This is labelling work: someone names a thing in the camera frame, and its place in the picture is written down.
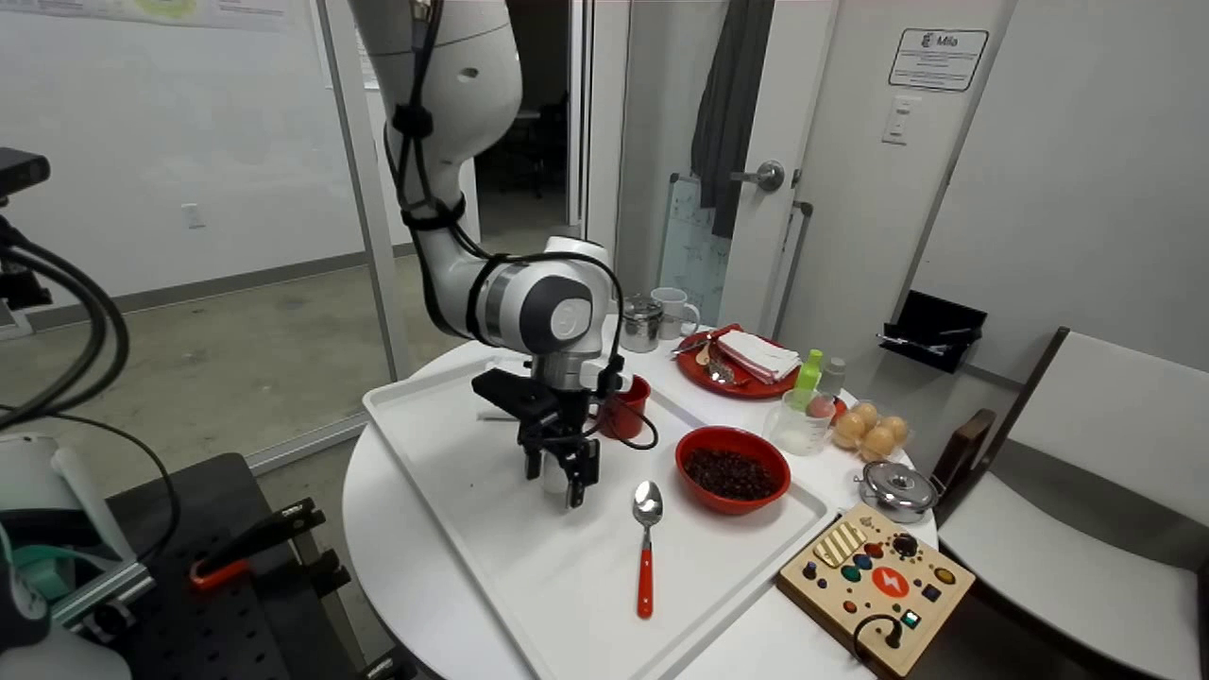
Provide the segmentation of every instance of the door handle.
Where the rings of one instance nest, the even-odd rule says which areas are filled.
[[[800,223],[810,223],[816,214],[816,204],[810,204],[810,199],[795,199],[795,206],[800,211]]]
[[[758,193],[776,193],[787,185],[787,171],[777,164],[758,164],[756,174],[728,174],[728,182],[751,182]]]

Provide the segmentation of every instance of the sign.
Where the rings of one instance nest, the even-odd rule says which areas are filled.
[[[911,91],[966,91],[974,83],[986,31],[926,31],[911,25],[901,39],[893,86]]]

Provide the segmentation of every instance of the red plate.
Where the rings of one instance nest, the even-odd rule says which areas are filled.
[[[713,341],[713,356],[728,368],[734,383],[728,384],[709,383],[709,374],[694,364],[694,352],[704,347],[704,341],[708,341],[708,332],[691,332],[680,341],[680,352],[675,352],[675,368],[691,384],[698,384],[708,394],[734,397],[734,400],[777,400],[782,394],[795,389],[797,370],[788,370],[782,383],[758,383],[751,370],[746,370],[746,364],[734,364],[717,347],[717,341]]]

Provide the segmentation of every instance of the label on wall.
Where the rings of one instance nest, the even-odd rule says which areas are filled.
[[[974,83],[986,31],[926,31],[911,25],[901,39],[893,86],[911,91],[966,91]]]
[[[0,0],[0,12],[266,31],[286,14],[286,0]]]

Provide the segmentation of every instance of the wooden board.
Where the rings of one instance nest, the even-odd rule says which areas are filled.
[[[816,614],[844,646],[858,646],[889,674],[908,676],[943,619],[974,587],[974,575],[919,545],[872,506],[838,515],[782,569],[777,587]]]

